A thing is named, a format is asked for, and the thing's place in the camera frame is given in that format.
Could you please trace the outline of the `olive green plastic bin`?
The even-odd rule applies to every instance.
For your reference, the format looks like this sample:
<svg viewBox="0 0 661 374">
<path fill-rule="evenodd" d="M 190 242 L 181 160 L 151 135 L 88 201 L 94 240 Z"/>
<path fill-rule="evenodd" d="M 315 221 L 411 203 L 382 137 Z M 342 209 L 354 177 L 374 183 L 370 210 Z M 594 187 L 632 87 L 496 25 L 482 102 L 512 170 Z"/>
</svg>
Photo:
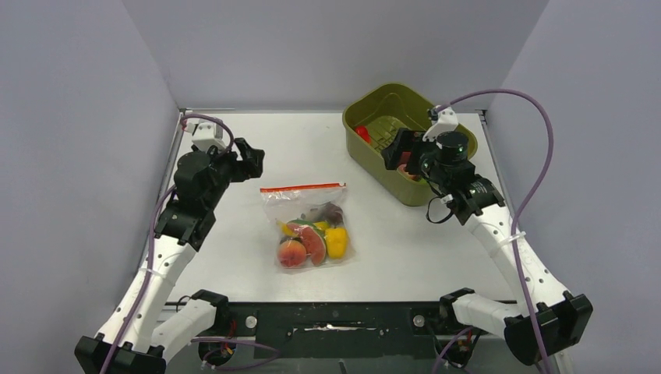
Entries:
<svg viewBox="0 0 661 374">
<path fill-rule="evenodd" d="M 459 118 L 454 131 L 436 138 L 440 157 L 427 176 L 412 181 L 398 169 L 385 169 L 380 151 L 392 142 L 399 129 L 424 135 L 431 126 L 427 111 L 435 106 L 406 85 L 387 83 L 350 104 L 342 115 L 349 155 L 405 206 L 424 206 L 437 192 L 468 188 L 480 177 L 471 162 L 478 150 L 476 137 Z M 361 125 L 368 129 L 371 144 L 355 133 L 354 128 Z"/>
</svg>

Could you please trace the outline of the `yellow banana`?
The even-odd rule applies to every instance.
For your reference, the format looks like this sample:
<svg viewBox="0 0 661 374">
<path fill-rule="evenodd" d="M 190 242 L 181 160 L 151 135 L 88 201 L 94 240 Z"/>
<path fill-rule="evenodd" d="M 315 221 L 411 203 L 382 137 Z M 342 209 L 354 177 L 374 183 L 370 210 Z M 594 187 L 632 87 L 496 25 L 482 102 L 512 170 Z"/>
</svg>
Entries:
<svg viewBox="0 0 661 374">
<path fill-rule="evenodd" d="M 299 236 L 300 224 L 294 221 L 287 223 L 280 223 L 282 233 L 290 238 L 297 238 Z"/>
</svg>

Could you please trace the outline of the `clear zip bag orange zipper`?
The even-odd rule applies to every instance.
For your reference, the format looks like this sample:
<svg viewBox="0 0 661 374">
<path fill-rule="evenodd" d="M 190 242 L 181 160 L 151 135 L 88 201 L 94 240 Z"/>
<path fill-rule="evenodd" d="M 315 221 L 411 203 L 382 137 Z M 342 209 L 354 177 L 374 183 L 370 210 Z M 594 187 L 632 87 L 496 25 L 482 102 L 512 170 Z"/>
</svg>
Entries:
<svg viewBox="0 0 661 374">
<path fill-rule="evenodd" d="M 342 182 L 263 187 L 263 211 L 277 234 L 275 263 L 285 272 L 340 266 L 355 258 Z"/>
</svg>

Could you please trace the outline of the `dark purple plum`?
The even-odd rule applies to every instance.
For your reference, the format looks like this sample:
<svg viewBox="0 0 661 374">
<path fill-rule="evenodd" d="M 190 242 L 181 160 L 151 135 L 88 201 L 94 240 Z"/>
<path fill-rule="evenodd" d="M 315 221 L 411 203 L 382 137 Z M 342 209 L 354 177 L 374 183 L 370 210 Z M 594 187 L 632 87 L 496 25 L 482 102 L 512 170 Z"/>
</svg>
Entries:
<svg viewBox="0 0 661 374">
<path fill-rule="evenodd" d="M 335 203 L 325 203 L 319 208 L 314 222 L 327 222 L 331 227 L 340 227 L 345 225 L 345 213 L 343 209 Z"/>
</svg>

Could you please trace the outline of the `peach fruit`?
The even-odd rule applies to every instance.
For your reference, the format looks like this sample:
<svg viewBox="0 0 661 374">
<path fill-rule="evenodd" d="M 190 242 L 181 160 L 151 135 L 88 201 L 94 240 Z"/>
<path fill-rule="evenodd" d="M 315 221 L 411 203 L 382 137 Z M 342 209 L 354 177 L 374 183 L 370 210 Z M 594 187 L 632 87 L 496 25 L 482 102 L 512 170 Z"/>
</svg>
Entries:
<svg viewBox="0 0 661 374">
<path fill-rule="evenodd" d="M 306 248 L 296 240 L 282 242 L 277 249 L 277 260 L 284 268 L 300 267 L 307 260 Z"/>
</svg>

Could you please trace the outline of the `watermelon slice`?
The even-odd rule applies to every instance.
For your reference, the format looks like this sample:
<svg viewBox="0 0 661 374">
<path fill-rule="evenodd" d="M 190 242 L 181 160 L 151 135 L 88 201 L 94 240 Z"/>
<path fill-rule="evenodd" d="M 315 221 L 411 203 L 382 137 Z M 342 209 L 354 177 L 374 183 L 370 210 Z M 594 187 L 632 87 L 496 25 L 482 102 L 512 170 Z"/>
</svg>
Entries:
<svg viewBox="0 0 661 374">
<path fill-rule="evenodd" d="M 305 246 L 309 259 L 314 266 L 320 266 L 326 259 L 327 244 L 324 232 L 314 223 L 303 220 L 293 220 L 300 224 L 297 237 Z"/>
</svg>

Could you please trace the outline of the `yellow bell pepper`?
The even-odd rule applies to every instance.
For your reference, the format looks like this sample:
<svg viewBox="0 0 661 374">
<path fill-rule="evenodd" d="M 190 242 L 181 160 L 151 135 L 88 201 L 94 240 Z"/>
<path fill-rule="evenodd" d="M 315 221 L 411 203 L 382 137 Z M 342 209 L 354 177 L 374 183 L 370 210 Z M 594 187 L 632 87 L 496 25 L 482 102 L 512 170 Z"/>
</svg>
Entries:
<svg viewBox="0 0 661 374">
<path fill-rule="evenodd" d="M 327 256 L 331 259 L 342 259 L 348 248 L 348 232 L 343 227 L 328 228 L 325 231 Z"/>
</svg>

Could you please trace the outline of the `grey fish toy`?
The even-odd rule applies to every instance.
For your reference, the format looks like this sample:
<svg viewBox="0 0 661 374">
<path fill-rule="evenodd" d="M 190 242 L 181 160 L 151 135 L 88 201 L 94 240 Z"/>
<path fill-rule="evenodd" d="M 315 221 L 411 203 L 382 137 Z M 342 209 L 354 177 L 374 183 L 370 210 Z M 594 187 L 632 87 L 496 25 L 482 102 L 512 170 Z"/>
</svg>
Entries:
<svg viewBox="0 0 661 374">
<path fill-rule="evenodd" d="M 313 205 L 304 210 L 299 218 L 304 221 L 317 222 L 323 216 L 323 205 Z"/>
</svg>

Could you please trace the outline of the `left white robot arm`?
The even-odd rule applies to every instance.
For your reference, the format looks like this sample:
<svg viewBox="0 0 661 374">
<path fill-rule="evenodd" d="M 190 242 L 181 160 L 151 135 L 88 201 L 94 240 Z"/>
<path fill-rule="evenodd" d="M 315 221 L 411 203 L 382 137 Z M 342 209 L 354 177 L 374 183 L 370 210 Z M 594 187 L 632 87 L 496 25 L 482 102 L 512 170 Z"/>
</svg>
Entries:
<svg viewBox="0 0 661 374">
<path fill-rule="evenodd" d="M 143 264 L 108 321 L 76 345 L 74 355 L 85 373 L 163 373 L 199 333 L 227 321 L 227 298 L 206 290 L 165 322 L 157 320 L 214 226 L 214 210 L 230 184 L 263 173 L 263 150 L 243 138 L 234 145 L 236 150 L 195 146 L 179 158 L 174 184 L 151 218 Z"/>
</svg>

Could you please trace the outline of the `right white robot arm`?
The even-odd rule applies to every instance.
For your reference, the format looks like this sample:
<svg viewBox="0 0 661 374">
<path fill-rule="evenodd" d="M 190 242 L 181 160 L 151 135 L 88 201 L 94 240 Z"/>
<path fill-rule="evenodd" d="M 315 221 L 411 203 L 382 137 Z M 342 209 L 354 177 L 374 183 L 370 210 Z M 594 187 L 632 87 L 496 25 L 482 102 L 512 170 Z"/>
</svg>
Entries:
<svg viewBox="0 0 661 374">
<path fill-rule="evenodd" d="M 505 340 L 520 363 L 534 365 L 576 345 L 593 313 L 585 295 L 574 295 L 536 255 L 514 226 L 495 185 L 468 159 L 468 137 L 459 131 L 430 139 L 399 129 L 381 155 L 386 169 L 404 167 L 429 183 L 460 225 L 479 240 L 516 302 L 505 304 L 462 288 L 440 299 L 438 320 L 456 333 L 473 326 Z"/>
</svg>

